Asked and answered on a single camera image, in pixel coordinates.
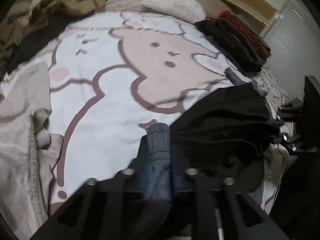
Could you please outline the black grey garment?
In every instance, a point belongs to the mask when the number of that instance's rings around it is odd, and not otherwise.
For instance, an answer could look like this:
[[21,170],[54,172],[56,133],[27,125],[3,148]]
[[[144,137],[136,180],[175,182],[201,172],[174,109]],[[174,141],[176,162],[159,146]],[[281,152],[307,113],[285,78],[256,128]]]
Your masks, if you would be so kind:
[[255,191],[263,182],[264,154],[280,133],[266,92],[242,81],[227,68],[232,86],[219,88],[195,103],[170,125],[171,141],[185,147],[191,165],[219,179],[234,178]]

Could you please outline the stack of dark folded clothes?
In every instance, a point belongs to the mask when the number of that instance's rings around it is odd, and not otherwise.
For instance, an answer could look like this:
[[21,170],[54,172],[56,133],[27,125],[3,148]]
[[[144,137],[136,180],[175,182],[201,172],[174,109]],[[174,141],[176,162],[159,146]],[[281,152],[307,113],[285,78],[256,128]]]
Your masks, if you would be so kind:
[[240,18],[225,10],[216,19],[195,23],[197,29],[241,72],[254,74],[271,56],[271,48]]

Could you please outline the white slatted closet door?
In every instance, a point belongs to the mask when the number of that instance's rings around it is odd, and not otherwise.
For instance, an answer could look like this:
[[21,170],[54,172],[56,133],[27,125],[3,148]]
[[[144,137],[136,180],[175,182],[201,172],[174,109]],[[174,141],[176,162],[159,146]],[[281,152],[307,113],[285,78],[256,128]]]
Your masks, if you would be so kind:
[[319,79],[319,31],[289,2],[264,35],[271,48],[261,72],[262,88],[275,108],[304,95],[304,79]]

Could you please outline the pink bear print bedsheet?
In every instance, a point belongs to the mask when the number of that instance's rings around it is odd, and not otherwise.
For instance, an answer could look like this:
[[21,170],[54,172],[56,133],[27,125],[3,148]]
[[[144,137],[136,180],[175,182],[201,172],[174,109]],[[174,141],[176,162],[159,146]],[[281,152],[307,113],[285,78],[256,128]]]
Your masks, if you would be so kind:
[[46,62],[50,133],[63,136],[48,210],[85,179],[107,179],[138,152],[149,124],[172,124],[210,92],[231,86],[232,66],[191,24],[170,16],[102,12],[69,25],[1,82]]

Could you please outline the cream wooden shelf unit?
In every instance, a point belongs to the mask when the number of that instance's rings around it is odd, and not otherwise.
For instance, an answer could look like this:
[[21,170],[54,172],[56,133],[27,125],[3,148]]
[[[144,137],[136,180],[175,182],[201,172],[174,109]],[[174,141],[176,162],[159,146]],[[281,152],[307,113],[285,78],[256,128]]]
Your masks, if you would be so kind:
[[265,0],[221,0],[231,7],[231,9],[243,16],[250,27],[261,36],[265,36],[277,9]]

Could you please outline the beige sweatshirt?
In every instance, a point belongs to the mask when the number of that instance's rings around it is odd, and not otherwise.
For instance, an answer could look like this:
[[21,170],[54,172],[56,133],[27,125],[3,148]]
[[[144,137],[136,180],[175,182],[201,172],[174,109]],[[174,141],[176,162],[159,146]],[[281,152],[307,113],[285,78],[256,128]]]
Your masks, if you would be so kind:
[[45,127],[52,111],[47,63],[14,78],[1,102],[1,214],[18,239],[30,239],[48,219],[63,136]]

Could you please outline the white fluffy pillow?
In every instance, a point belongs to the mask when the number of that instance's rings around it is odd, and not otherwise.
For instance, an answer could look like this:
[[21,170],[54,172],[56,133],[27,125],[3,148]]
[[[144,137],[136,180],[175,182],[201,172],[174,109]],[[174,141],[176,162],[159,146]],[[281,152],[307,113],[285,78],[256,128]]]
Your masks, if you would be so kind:
[[142,5],[191,24],[206,18],[204,8],[197,0],[143,0]]

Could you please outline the dark brown garment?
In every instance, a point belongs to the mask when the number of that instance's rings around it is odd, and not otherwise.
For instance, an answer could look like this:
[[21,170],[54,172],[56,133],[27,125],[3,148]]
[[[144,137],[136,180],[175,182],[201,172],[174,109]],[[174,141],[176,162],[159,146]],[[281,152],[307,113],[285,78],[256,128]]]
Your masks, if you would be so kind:
[[19,46],[14,48],[7,64],[7,73],[11,74],[19,64],[29,61],[50,41],[57,38],[68,24],[84,19],[84,16],[50,15],[48,25],[27,35]]

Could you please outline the olive tan garment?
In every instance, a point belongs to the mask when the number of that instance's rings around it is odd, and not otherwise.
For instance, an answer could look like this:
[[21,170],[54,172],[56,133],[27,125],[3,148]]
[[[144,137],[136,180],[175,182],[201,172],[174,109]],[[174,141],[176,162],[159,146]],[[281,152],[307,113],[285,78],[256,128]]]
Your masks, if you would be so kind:
[[1,23],[1,47],[17,46],[32,33],[49,25],[50,16],[86,16],[102,11],[108,0],[20,0]]

